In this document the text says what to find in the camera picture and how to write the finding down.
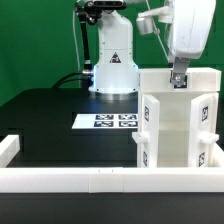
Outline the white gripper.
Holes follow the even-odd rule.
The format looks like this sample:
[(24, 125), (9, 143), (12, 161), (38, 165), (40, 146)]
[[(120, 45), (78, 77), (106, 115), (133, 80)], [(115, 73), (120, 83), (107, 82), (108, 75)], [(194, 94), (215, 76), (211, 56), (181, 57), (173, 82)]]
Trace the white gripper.
[(168, 60), (173, 63), (171, 83), (183, 84), (189, 59), (199, 59), (210, 32), (216, 0), (165, 0), (171, 20), (166, 24)]

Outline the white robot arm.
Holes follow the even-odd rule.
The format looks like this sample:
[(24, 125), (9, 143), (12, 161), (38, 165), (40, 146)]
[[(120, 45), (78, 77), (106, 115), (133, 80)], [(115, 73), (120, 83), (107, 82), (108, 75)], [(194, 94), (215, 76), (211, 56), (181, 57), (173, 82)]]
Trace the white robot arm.
[[(143, 0), (89, 0), (89, 18), (98, 24), (99, 61), (90, 90), (101, 94), (129, 94), (137, 90), (138, 67), (133, 61), (133, 27), (119, 12)], [(142, 35), (157, 32), (164, 23), (165, 50), (171, 83), (181, 86), (192, 59), (201, 57), (210, 32), (216, 0), (164, 0), (157, 8), (140, 12), (136, 23)]]

